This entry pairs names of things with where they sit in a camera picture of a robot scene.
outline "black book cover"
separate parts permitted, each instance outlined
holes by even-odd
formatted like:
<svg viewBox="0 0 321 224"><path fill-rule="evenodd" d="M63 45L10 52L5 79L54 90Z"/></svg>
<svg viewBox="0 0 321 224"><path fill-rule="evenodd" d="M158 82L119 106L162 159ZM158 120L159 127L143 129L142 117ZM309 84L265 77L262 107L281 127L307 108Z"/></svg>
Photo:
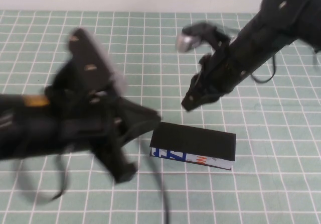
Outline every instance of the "black book cover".
<svg viewBox="0 0 321 224"><path fill-rule="evenodd" d="M236 135L161 122L153 131L151 156L230 170L235 161Z"/></svg>

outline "wire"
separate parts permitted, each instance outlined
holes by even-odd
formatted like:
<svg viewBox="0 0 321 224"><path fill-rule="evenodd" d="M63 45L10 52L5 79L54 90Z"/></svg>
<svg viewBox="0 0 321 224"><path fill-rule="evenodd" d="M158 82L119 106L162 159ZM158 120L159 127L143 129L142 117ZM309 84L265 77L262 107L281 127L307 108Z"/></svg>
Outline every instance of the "wire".
<svg viewBox="0 0 321 224"><path fill-rule="evenodd" d="M251 78L252 78L255 82L260 83L260 84L269 82L269 81L274 77L274 75L275 75L275 73L276 73L275 55L273 55L273 57L272 57L272 65L273 65L273 73L272 73L272 76L271 76L269 79L267 79L267 80L257 79L257 78L253 75L253 73L251 73Z"/></svg>
<svg viewBox="0 0 321 224"><path fill-rule="evenodd" d="M140 147L142 148L144 154L146 156L149 155L149 149L148 147L146 147L146 142L141 139L141 145ZM158 184L158 187L161 190L162 196L163 196L163 200L164 200L164 216L165 216L165 224L170 224L170 202L169 202L169 198L168 198L168 192L166 191L166 188L162 182L162 177L161 174L158 172L158 169L156 167L155 162L151 159L151 158L147 158L147 162L150 166L150 168L152 169L152 172L154 174L155 180Z"/></svg>
<svg viewBox="0 0 321 224"><path fill-rule="evenodd" d="M17 156L19 156L19 159L17 161L14 161L14 169L17 173L17 175L20 174L20 178L17 179L17 184L20 186L22 191L22 195L25 196L27 201L34 203L35 201L37 203L46 204L51 201L54 201L61 197L67 189L68 185L68 171L67 168L64 167L63 161L62 161L62 153L57 155L56 157L56 166L58 169L58 172L60 174L60 191L52 198L47 197L46 195L39 194L37 195L37 190L33 188L33 184L31 179L28 177L27 169L23 165L23 161L25 159L25 150L28 147L30 143L29 137L27 136L24 141L20 145L17 146L15 149L15 152L17 153Z"/></svg>

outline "green grid mat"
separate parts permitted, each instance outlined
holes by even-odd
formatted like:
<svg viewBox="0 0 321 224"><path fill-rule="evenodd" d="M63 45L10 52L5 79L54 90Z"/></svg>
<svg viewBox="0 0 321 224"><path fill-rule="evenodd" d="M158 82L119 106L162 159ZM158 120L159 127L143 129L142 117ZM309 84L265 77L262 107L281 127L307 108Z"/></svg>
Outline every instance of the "green grid mat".
<svg viewBox="0 0 321 224"><path fill-rule="evenodd" d="M129 84L126 96L157 109L172 123L236 134L232 171L155 158L170 192L175 224L288 224L321 220L321 72L312 50L295 42L276 56L272 81L250 78L219 102L182 110L198 60L211 49L175 50L176 35L207 19L240 29L253 14L0 11L0 90L39 93L64 64L68 34L83 26L94 33ZM267 79L271 62L255 75ZM143 136L150 140L151 133ZM139 172L113 185L88 153L67 155L71 186L60 199L35 205L22 197L12 162L0 164L0 223L150 223L163 221L162 202L147 156L125 147ZM25 161L35 187L59 187L52 157Z"/></svg>

